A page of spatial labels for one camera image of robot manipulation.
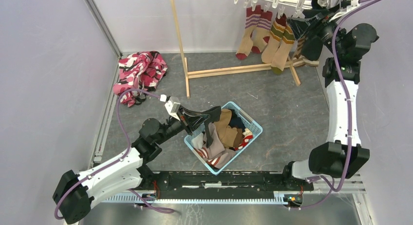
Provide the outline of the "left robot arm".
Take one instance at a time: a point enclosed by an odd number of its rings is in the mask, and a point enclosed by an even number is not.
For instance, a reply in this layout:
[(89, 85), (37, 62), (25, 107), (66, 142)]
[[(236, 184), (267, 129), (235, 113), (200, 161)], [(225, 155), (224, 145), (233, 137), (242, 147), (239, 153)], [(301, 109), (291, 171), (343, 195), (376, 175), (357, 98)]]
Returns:
[(179, 106), (164, 123), (146, 119), (139, 137), (120, 154), (91, 169), (79, 173), (69, 170), (61, 176), (52, 195), (55, 218), (71, 225), (111, 196), (136, 187), (149, 189), (153, 176), (147, 163), (160, 154), (160, 145), (182, 131), (192, 134), (200, 126), (206, 128), (218, 121), (220, 114), (219, 106), (203, 112)]

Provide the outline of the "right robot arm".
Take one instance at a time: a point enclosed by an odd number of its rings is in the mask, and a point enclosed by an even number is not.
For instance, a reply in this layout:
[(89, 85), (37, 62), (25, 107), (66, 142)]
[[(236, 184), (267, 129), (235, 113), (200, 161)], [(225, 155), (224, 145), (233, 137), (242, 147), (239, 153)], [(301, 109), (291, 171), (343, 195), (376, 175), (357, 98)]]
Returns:
[(378, 40), (376, 29), (360, 23), (350, 31), (338, 27), (332, 10), (309, 10), (305, 18), (288, 18), (296, 38), (304, 38), (301, 54), (313, 60), (323, 47), (333, 54), (322, 70), (329, 101), (326, 142), (314, 148), (308, 159), (290, 162), (281, 177), (282, 186), (294, 190), (301, 179), (321, 175), (351, 178), (370, 158), (361, 145), (357, 128), (356, 99), (361, 59)]

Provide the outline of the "black sock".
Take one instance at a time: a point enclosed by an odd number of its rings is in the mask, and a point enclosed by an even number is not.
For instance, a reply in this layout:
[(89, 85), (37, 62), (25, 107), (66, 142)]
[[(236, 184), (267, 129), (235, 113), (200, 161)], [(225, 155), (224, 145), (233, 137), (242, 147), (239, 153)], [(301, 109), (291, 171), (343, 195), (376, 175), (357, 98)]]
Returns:
[(206, 119), (204, 121), (205, 135), (206, 135), (206, 147), (209, 148), (213, 143), (213, 138), (209, 131), (209, 124), (220, 120), (221, 106), (212, 107), (211, 109), (204, 111), (203, 115), (206, 116)]
[(322, 48), (323, 42), (318, 36), (306, 37), (301, 49), (301, 55), (310, 61), (316, 61), (321, 55)]

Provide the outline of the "brown striped sock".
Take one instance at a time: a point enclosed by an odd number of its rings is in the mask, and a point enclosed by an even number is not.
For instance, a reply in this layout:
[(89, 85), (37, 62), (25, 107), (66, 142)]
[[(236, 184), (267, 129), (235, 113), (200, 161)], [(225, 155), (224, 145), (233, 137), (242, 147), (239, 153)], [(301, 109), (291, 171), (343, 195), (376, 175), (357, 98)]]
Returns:
[(303, 54), (302, 54), (302, 49), (305, 43), (305, 37), (301, 37), (300, 39), (298, 39), (297, 41), (297, 48), (295, 50), (295, 52), (293, 53), (293, 66), (294, 67), (300, 67), (303, 65), (307, 65), (307, 66), (312, 66), (312, 67), (317, 67), (319, 66), (319, 61), (311, 61), (308, 60)]

